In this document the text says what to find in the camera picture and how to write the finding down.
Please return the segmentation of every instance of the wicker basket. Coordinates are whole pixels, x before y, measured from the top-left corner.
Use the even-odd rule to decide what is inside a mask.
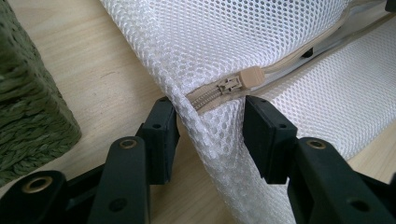
[[[35,45],[0,1],[0,186],[62,156],[80,136]]]

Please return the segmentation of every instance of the zipper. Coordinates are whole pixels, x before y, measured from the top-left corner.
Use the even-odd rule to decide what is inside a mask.
[[[253,66],[198,88],[189,93],[187,98],[195,110],[203,113],[218,104],[248,94],[253,87],[260,86],[263,82],[262,69],[259,66]]]
[[[249,67],[224,79],[204,85],[190,92],[186,97],[189,99],[198,114],[202,114],[222,103],[245,96],[249,94],[252,89],[257,90],[264,86],[264,84],[268,84],[267,82],[264,83],[264,74],[269,77],[271,74],[296,63],[301,58],[301,55],[316,46],[318,43],[321,43],[324,39],[339,29],[341,25],[346,22],[350,9],[359,5],[364,4],[359,1],[350,4],[349,7],[344,10],[338,22],[336,22],[330,29],[301,46],[277,63],[263,68],[259,66]]]

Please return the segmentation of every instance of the wooden table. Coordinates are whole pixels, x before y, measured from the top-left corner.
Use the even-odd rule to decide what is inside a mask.
[[[83,133],[72,150],[38,170],[75,177],[102,164],[113,141],[134,135],[163,94],[99,1],[8,1]],[[179,126],[173,179],[165,186],[151,187],[152,222],[234,223]],[[396,171],[395,149],[396,122],[350,163],[389,182]],[[14,182],[1,188],[0,195]]]

